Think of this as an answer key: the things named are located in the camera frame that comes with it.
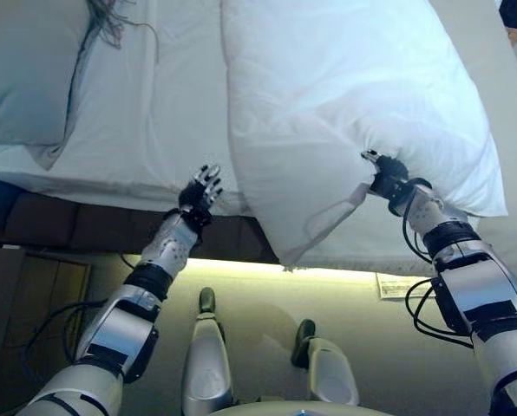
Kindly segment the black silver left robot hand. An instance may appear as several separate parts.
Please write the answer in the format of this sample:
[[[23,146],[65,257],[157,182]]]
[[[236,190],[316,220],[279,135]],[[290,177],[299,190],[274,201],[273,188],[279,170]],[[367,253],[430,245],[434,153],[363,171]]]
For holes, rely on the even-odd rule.
[[[220,171],[218,165],[202,166],[179,195],[181,216],[196,230],[211,222],[210,209],[223,192]]]

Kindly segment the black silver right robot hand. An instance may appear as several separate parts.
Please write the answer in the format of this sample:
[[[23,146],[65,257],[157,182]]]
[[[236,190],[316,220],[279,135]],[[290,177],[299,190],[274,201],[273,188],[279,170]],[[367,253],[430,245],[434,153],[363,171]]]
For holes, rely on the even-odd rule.
[[[401,204],[410,193],[407,185],[409,182],[407,167],[400,160],[374,150],[362,152],[361,157],[369,161],[376,170],[369,194],[384,198],[393,205]]]

